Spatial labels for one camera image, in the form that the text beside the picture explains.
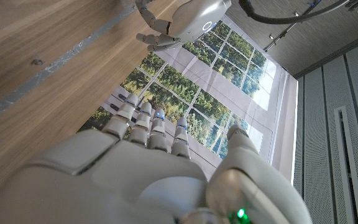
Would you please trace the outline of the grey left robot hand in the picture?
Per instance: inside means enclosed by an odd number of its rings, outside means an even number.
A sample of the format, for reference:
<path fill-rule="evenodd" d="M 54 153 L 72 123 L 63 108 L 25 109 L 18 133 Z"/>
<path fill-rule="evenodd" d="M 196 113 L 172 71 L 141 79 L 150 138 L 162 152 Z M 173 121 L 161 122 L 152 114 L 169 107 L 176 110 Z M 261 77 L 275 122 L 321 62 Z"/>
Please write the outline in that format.
<path fill-rule="evenodd" d="M 147 25 L 159 35 L 138 33 L 136 39 L 147 44 L 149 52 L 174 49 L 194 42 L 213 29 L 226 11 L 231 0 L 189 0 L 173 13 L 172 20 L 156 19 L 147 9 L 149 1 L 136 1 L 136 7 Z"/>

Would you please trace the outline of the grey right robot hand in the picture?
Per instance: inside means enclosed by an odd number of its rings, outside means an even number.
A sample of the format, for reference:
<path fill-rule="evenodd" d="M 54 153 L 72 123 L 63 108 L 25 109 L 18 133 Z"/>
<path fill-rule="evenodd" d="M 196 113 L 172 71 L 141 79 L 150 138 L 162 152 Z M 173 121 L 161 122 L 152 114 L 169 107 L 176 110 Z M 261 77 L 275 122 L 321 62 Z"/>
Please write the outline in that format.
<path fill-rule="evenodd" d="M 129 127 L 130 94 L 109 123 L 36 155 L 0 188 L 0 223 L 311 223 L 295 188 L 245 129 L 210 178 L 191 160 L 187 123 L 167 146 L 165 113 L 149 103 Z"/>

